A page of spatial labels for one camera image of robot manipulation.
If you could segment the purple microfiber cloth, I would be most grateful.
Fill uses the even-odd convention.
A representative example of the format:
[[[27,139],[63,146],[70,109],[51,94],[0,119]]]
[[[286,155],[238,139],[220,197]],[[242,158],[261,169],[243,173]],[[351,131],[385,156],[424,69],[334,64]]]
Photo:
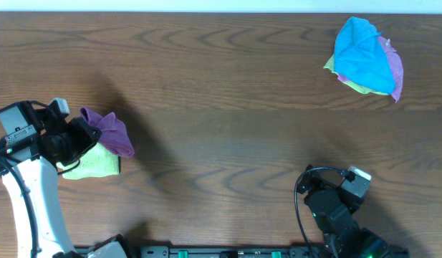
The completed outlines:
[[[135,150],[128,137],[126,125],[117,118],[114,112],[101,116],[87,107],[82,107],[80,115],[88,125],[101,131],[99,143],[109,152],[126,158],[134,156]]]

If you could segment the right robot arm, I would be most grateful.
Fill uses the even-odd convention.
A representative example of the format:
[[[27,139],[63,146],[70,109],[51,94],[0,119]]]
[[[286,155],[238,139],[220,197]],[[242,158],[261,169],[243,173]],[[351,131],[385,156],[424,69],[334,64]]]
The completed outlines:
[[[390,245],[366,228],[361,228],[353,214],[359,210],[370,187],[372,176],[351,166],[346,169],[308,165],[294,185],[294,210],[299,230],[310,257],[400,258],[410,252]],[[324,246],[320,253],[309,243],[299,212],[298,195],[304,196],[312,217],[322,232]]]

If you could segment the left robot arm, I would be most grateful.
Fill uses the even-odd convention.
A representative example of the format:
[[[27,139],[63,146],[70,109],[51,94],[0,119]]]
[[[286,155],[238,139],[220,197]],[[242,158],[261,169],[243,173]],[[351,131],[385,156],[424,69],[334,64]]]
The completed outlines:
[[[67,121],[69,106],[62,98],[45,105],[35,100],[0,109],[6,134],[0,140],[0,179],[11,199],[18,257],[127,258],[133,256],[122,235],[93,247],[74,247],[59,204],[57,164],[80,164],[101,132],[83,118]]]

